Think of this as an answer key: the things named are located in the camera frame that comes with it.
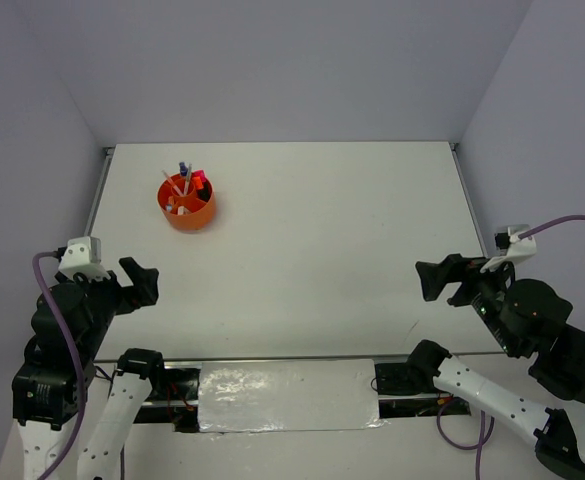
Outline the clear orange pen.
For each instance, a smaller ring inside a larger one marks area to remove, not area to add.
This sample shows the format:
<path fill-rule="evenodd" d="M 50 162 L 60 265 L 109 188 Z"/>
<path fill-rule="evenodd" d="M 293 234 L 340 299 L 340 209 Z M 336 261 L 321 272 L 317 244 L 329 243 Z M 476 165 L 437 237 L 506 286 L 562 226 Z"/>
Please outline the clear orange pen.
<path fill-rule="evenodd" d="M 168 184 L 171 186 L 171 188 L 175 191 L 175 193 L 179 196 L 183 196 L 183 192 L 182 190 L 178 187 L 178 185 L 176 184 L 176 182 L 172 179 L 171 175 L 169 175 L 166 171 L 162 170 L 162 173 L 166 179 L 166 181 L 168 182 Z"/>

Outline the orange black highlighter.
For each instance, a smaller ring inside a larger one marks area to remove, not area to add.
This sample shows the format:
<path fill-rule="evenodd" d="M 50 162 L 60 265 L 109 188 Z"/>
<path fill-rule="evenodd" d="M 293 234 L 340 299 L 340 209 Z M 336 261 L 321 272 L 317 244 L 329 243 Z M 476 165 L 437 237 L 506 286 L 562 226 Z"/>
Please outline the orange black highlighter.
<path fill-rule="evenodd" d="M 202 180 L 200 177 L 194 179 L 196 187 L 197 198 L 201 201 L 208 202 L 211 198 L 212 190 L 207 180 Z"/>

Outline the clear spray bottle blue cap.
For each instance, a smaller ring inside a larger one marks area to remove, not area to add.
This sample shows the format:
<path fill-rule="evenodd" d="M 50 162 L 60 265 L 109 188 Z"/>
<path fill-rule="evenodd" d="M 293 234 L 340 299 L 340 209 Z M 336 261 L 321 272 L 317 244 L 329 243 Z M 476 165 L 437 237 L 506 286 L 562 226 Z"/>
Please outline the clear spray bottle blue cap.
<path fill-rule="evenodd" d="M 188 174 L 188 167 L 184 162 L 179 163 L 179 174 L 182 178 L 185 178 Z"/>

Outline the pink black highlighter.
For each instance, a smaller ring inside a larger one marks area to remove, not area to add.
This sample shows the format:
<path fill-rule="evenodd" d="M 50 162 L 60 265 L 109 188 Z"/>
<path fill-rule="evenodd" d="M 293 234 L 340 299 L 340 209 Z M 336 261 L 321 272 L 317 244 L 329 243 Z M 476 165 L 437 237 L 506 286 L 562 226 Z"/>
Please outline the pink black highlighter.
<path fill-rule="evenodd" d="M 206 181 L 206 176 L 203 170 L 196 170 L 193 172 L 194 178 L 199 178 L 202 182 Z"/>

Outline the clear green pen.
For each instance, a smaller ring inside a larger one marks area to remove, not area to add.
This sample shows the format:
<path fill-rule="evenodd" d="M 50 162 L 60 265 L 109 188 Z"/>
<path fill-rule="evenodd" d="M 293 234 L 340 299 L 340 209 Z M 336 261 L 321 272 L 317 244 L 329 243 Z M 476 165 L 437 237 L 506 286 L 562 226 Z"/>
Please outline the clear green pen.
<path fill-rule="evenodd" d="M 190 182 L 191 182 L 191 175 L 192 175 L 192 164 L 188 163 L 187 165 L 183 165 L 185 167 L 185 175 L 184 175 L 184 187 L 183 187 L 183 195 L 186 196 L 189 192 Z"/>

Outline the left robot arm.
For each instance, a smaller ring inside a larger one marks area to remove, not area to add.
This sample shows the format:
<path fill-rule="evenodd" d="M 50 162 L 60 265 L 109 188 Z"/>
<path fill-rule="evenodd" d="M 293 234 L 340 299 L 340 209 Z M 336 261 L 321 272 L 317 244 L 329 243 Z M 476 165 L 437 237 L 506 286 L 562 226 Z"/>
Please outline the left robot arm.
<path fill-rule="evenodd" d="M 159 299 L 159 272 L 133 258 L 119 264 L 129 277 L 119 284 L 113 272 L 91 280 L 86 268 L 48 286 L 40 262 L 32 260 L 41 295 L 32 316 L 33 337 L 12 380 L 13 418 L 18 426 L 26 479 L 111 479 L 136 416 L 147 399 L 168 385 L 158 351 L 130 348 L 117 361 L 104 410 L 85 448 L 77 439 L 88 389 L 97 373 L 95 359 L 118 315 L 153 306 Z"/>

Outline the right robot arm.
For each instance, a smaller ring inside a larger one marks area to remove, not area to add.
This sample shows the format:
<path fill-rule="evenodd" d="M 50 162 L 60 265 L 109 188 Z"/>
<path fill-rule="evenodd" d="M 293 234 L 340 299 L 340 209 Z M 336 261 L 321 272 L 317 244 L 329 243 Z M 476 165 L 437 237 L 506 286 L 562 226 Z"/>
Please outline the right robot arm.
<path fill-rule="evenodd" d="M 509 358 L 531 360 L 528 374 L 556 405 L 530 401 L 487 379 L 431 340 L 409 355 L 408 383 L 418 391 L 447 391 L 506 425 L 563 479 L 585 479 L 585 331 L 569 324 L 572 304 L 548 284 L 519 278 L 512 262 L 491 269 L 488 259 L 450 254 L 415 268 L 425 301 L 449 284 L 452 307 L 470 307 Z"/>

